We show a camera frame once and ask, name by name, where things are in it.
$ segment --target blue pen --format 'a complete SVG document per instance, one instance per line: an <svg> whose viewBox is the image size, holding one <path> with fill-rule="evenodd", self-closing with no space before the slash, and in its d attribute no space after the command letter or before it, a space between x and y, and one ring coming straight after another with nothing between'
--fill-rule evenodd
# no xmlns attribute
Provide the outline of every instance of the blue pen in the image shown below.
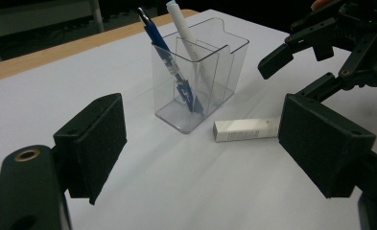
<svg viewBox="0 0 377 230"><path fill-rule="evenodd" d="M167 66L168 71L171 75L176 78L177 91L181 98L185 101L190 112L196 112L202 114L203 108L200 104L198 98L194 100L194 96L189 86L188 80L186 80L181 73L179 68L174 60L173 56L170 54L170 49L162 38L160 32L152 22L152 20L146 15L142 8L137 8L140 19L144 24L144 29L146 30L147 35L149 35L152 43L160 55L161 59L164 61L164 64Z"/></svg>

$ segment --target white marker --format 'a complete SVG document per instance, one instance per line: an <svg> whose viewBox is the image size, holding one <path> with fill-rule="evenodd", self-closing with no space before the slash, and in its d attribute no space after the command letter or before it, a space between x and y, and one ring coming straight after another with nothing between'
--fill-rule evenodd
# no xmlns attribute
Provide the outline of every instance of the white marker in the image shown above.
<svg viewBox="0 0 377 230"><path fill-rule="evenodd" d="M196 47L194 44L197 43L197 40L192 35L191 30L189 29L184 16L182 15L181 9L179 5L176 3L175 0L169 1L167 4L167 11L173 18L174 24L177 27L177 31L182 38L182 43L187 50L187 53L192 61L198 61L200 59L200 55L196 51ZM203 64L200 65L200 75L205 82L211 97L214 99L218 99L218 96L215 95L215 92L212 92L212 82L214 76L212 74L207 73L205 66Z"/></svg>

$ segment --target table surface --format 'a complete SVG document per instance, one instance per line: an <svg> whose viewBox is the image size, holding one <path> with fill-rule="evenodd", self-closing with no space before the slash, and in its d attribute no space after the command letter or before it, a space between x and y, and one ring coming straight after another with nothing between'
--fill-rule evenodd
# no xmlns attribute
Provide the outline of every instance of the table surface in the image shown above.
<svg viewBox="0 0 377 230"><path fill-rule="evenodd" d="M305 50L263 80L257 65L286 34L219 11L189 12L189 25L219 17L249 40L235 94L196 129L182 134L155 117L151 42L130 26L0 63L0 165L23 147L52 147L53 134L85 106L120 92L128 142L94 206L66 194L74 229L360 229L358 188L326 199L277 138L216 143L212 133L215 121L279 116L287 93L337 74L349 53L335 48L316 61ZM176 28L168 19L158 30ZM324 104L377 135L377 88Z"/></svg>

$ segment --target wooden table edge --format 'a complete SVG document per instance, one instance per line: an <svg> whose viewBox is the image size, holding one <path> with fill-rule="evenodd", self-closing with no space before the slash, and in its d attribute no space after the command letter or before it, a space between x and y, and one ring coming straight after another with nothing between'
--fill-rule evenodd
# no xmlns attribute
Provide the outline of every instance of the wooden table edge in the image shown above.
<svg viewBox="0 0 377 230"><path fill-rule="evenodd" d="M182 14L185 17L195 15L197 13L197 11L185 9L182 10ZM153 22L158 27L171 23L172 21L173 19L168 13L153 18ZM0 80L142 32L144 32L144 28L140 22L136 22L121 28L110 30L101 34L91 35L25 56L1 61Z"/></svg>

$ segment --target clear plastic pen holder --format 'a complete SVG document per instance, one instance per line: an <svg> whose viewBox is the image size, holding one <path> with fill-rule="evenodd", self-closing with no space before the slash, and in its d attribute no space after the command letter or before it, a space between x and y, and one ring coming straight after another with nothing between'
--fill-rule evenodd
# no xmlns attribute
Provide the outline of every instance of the clear plastic pen holder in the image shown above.
<svg viewBox="0 0 377 230"><path fill-rule="evenodd" d="M157 52L160 48L153 46L152 51L155 115L182 133L191 132L234 94L248 47L247 39L224 31L221 18L208 19L190 30L195 44L182 40L178 33L163 38L201 112L190 111L181 98L175 76ZM191 53L186 46L191 46Z"/></svg>

